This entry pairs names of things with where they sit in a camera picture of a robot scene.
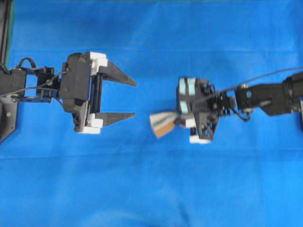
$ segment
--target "black cable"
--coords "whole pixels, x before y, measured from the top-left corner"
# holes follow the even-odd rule
[[[26,88],[23,88],[23,89],[19,89],[19,90],[16,90],[16,91],[13,91],[13,92],[9,92],[9,93],[6,93],[6,94],[3,94],[3,95],[0,95],[0,97],[5,97],[5,96],[8,96],[8,95],[12,95],[14,93],[17,93],[17,92],[20,92],[20,91],[26,91],[26,90],[31,90],[31,89],[37,89],[37,90],[48,90],[48,91],[58,91],[56,89],[52,89],[52,88],[44,88],[44,86],[46,86],[49,82],[53,81],[54,79],[56,79],[58,76],[60,76],[61,74],[64,74],[66,73],[66,71],[62,71],[62,72],[59,72],[57,73],[56,75],[54,75],[50,80],[47,80],[47,82],[37,86],[37,87],[26,87]]]
[[[28,58],[28,57],[22,58],[20,60],[19,64],[16,66],[16,68],[20,69],[22,67],[22,64],[23,64],[24,61],[29,61],[29,63],[32,66],[32,68],[36,68],[36,64],[35,64],[34,60],[31,59],[31,58]]]
[[[246,81],[243,81],[242,83],[239,83],[235,86],[232,86],[232,87],[229,87],[227,89],[224,89],[224,90],[221,90],[221,91],[218,91],[218,92],[215,92],[215,93],[212,93],[211,95],[208,95],[206,97],[202,97],[200,99],[197,99],[195,100],[194,102],[197,104],[197,103],[202,103],[210,98],[213,98],[215,97],[216,95],[220,94],[220,93],[223,93],[223,92],[226,92],[226,91],[232,91],[232,90],[235,90],[237,89],[238,86],[242,85],[242,84],[248,84],[250,82],[253,82],[257,79],[261,79],[261,78],[265,78],[265,77],[269,77],[269,76],[272,76],[272,75],[275,75],[275,74],[278,74],[278,73],[281,73],[281,72],[287,72],[287,71],[294,71],[294,70],[302,70],[303,69],[303,66],[301,67],[295,67],[295,68],[287,68],[287,69],[282,69],[282,70],[277,70],[277,71],[273,71],[273,72],[270,72],[270,73],[266,73],[266,74],[263,74],[263,75],[260,75],[260,76],[257,76],[257,77],[254,77],[254,78],[251,78],[251,79],[248,79]]]
[[[6,73],[6,74],[10,74],[10,72],[9,72],[9,70],[6,68],[6,66],[4,65],[4,64],[2,64],[1,62],[0,62],[0,66],[1,66],[1,68],[3,69],[3,71]]]
[[[42,70],[44,67],[41,68],[26,68],[26,67],[21,67],[19,69],[21,70],[32,70],[32,71],[37,71],[37,70]]]
[[[245,122],[248,122],[248,121],[250,120],[250,113],[249,113],[249,112],[246,113],[247,118],[245,118],[245,117],[241,116],[241,114],[240,114],[239,112],[235,111],[233,108],[231,108],[231,109],[232,109],[232,111],[233,111],[241,120],[243,120],[243,121],[245,121]]]

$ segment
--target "blue fabric background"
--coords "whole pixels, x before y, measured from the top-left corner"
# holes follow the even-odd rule
[[[302,226],[299,114],[221,118],[203,146],[181,128],[157,140],[149,126],[149,114],[175,108],[180,76],[222,89],[303,65],[302,7],[17,0],[10,67],[28,56],[59,72],[70,53],[102,52],[139,86],[103,84],[102,111],[136,117],[97,136],[74,133],[55,101],[19,105],[18,129],[0,146],[0,226]]]

